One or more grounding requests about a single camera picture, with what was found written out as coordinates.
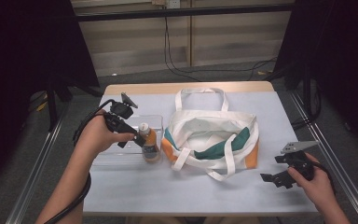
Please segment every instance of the white tote bag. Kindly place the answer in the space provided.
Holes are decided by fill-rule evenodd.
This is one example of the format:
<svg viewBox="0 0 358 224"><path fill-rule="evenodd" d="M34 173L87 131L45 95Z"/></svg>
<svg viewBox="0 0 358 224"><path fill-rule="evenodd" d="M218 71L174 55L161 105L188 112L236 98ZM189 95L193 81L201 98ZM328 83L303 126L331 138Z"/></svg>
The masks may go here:
<svg viewBox="0 0 358 224"><path fill-rule="evenodd" d="M182 108L183 95L207 92L220 93L223 97L220 111ZM188 164L202 168L212 178L222 181L234 175L236 169L257 166L256 115L228 111L228 99L222 90L183 89L175 96L175 106L176 111L161 142L173 170L179 171Z"/></svg>

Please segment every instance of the bottle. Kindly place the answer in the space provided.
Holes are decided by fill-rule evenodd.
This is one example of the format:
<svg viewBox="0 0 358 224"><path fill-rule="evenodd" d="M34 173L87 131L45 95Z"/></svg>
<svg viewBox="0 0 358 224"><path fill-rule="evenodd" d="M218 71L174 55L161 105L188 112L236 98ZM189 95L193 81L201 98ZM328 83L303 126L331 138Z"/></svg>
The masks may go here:
<svg viewBox="0 0 358 224"><path fill-rule="evenodd" d="M156 162L159 160L159 148L157 146L156 131L149 127L147 123L139 125L139 134L146 140L142 147L142 154L147 162Z"/></svg>

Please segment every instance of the white bottle cap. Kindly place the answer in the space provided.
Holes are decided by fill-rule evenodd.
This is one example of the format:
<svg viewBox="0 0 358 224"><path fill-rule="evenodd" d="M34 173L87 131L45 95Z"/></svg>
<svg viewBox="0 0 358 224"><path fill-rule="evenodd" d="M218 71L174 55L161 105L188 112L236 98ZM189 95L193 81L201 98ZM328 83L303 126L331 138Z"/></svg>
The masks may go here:
<svg viewBox="0 0 358 224"><path fill-rule="evenodd" d="M139 134L140 134L140 135L148 134L149 131L150 131L149 124L147 124L147 123L141 123L141 124L139 125Z"/></svg>

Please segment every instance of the gray carpet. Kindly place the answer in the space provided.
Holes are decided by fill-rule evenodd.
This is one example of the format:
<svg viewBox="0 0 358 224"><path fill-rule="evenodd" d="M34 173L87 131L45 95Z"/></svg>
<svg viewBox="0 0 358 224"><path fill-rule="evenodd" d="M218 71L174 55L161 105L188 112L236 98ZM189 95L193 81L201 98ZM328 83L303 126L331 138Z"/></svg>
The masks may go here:
<svg viewBox="0 0 358 224"><path fill-rule="evenodd" d="M202 69L244 69L251 68L252 64L221 64L215 66L205 66ZM258 70L271 70L273 64L268 64ZM250 77L250 72L212 72L202 71L198 73L186 74L200 81L237 81L237 80L260 80L265 76L254 74ZM123 75L117 77L100 77L101 88L95 88L103 92L106 86L111 84L124 83L161 83L161 82L188 82L195 81L189 77L181 77L169 70L156 72L147 72L141 74ZM290 97L285 90L283 80L276 79L272 81L275 90L278 92L282 104L291 121L299 118L299 113ZM46 169L43 170L40 178L44 178L47 185L36 185L34 195L29 201L29 208L24 214L22 223L33 223L40 212L44 202L58 182L62 170L72 152L72 135L79 122L94 109L100 102L100 98L87 95L85 92L76 88L71 89L74 99L69 103L67 116L62 121L60 134L53 146ZM33 102L30 107L34 108L38 101ZM58 100L58 109L65 107L65 103ZM351 180L358 188L358 135L349 132L344 123L345 120L338 114L324 98L322 99L322 113L317 118L316 123L319 125L324 136L326 137L331 148L341 161ZM19 138L18 144L13 148L10 160L0 172L0 223L5 223L24 184L31 173L34 162L36 161L39 151L44 145L48 136L48 110L45 108L40 112L32 111L26 120L24 129ZM296 131L299 140L313 140L312 135L307 127ZM324 162L323 156L317 149L311 149L310 153L316 155ZM356 211L352 208L342 187L336 182L337 198L352 223L358 223ZM263 224L269 223L323 223L320 217L262 217ZM85 217L84 223L124 223L123 217Z"/></svg>

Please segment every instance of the clear plastic container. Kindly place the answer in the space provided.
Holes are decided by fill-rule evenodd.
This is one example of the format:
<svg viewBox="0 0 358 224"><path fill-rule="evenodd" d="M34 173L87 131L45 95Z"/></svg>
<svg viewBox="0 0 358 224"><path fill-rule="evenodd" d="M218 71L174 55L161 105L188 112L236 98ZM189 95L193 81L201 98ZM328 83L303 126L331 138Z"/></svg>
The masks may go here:
<svg viewBox="0 0 358 224"><path fill-rule="evenodd" d="M158 148L161 148L161 139L163 135L162 116L147 115L147 116L131 116L125 122L129 124L136 131L139 130L141 123L148 123L157 135ZM156 163L162 162L162 153L159 151L159 160L154 163L147 162L144 158L142 148L130 141L123 148L114 143L106 151L101 152L93 162L93 166L111 166L111 167L139 167L140 165L152 166Z"/></svg>

